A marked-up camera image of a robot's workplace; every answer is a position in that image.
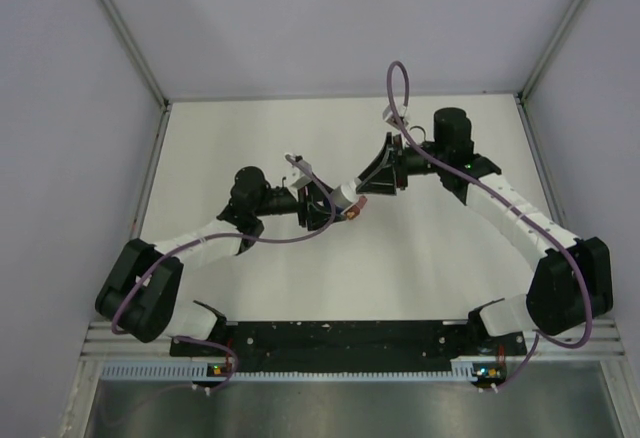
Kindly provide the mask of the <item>red weekly pill organizer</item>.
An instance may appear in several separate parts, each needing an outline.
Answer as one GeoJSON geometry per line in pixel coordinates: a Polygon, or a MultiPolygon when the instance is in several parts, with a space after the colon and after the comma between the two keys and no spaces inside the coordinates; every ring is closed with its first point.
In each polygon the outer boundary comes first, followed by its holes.
{"type": "Polygon", "coordinates": [[[363,208],[366,206],[367,201],[368,198],[365,195],[359,195],[358,200],[344,211],[344,217],[347,220],[354,220],[355,218],[357,218],[361,214],[363,208]]]}

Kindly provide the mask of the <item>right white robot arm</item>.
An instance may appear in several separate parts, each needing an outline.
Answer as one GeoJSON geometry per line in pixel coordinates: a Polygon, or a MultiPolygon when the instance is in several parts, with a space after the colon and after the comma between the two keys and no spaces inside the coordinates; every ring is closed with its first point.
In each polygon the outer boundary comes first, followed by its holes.
{"type": "Polygon", "coordinates": [[[469,314],[469,346],[487,354],[504,335],[539,331],[553,337],[613,308],[610,251],[599,238],[581,239],[553,222],[508,183],[500,168],[474,150],[464,110],[434,114],[434,138],[418,147],[387,134],[383,148],[358,176],[359,194],[393,195],[411,176],[438,175],[443,187],[521,254],[534,272],[529,289],[469,314]]]}

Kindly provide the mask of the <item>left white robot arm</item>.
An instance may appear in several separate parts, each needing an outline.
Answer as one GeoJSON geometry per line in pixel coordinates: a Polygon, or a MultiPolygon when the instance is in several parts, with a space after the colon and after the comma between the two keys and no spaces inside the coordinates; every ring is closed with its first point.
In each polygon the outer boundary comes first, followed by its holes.
{"type": "Polygon", "coordinates": [[[273,188],[261,169],[238,171],[223,211],[192,232],[163,242],[135,238],[126,243],[96,298],[96,311],[111,322],[115,335],[131,335],[142,343],[160,337],[192,339],[205,354],[216,354],[226,345],[227,332],[217,324],[222,315],[197,299],[179,297],[187,275],[224,258],[237,257],[256,243],[293,244],[315,237],[338,215],[332,191],[304,161],[293,163],[301,183],[318,189],[329,204],[322,228],[297,238],[264,238],[259,219],[267,213],[297,212],[299,202],[285,187],[273,188]]]}

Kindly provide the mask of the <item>white pill bottle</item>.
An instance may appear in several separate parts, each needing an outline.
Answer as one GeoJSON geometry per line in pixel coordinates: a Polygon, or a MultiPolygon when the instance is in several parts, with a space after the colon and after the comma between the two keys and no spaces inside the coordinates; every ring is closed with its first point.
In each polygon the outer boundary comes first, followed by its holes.
{"type": "Polygon", "coordinates": [[[331,198],[338,214],[344,214],[358,202],[357,186],[357,181],[351,180],[342,183],[331,192],[331,198]]]}

